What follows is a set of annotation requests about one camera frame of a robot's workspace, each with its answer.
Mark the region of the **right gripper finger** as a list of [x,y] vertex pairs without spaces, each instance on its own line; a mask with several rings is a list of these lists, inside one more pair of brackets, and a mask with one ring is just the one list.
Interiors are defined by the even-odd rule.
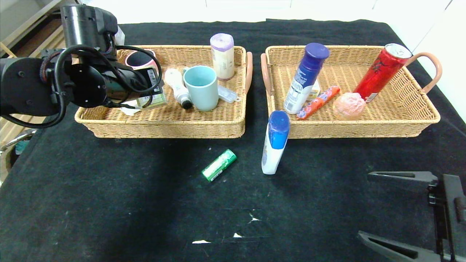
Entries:
[[441,256],[431,250],[358,231],[358,239],[378,254],[395,262],[441,262]]
[[438,177],[430,171],[371,171],[367,179],[396,199],[423,196],[429,206],[436,204]]

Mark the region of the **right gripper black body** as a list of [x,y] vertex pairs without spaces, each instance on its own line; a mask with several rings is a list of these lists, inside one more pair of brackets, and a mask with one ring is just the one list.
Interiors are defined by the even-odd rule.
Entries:
[[465,193],[460,177],[443,174],[434,193],[436,253],[442,262],[464,262]]

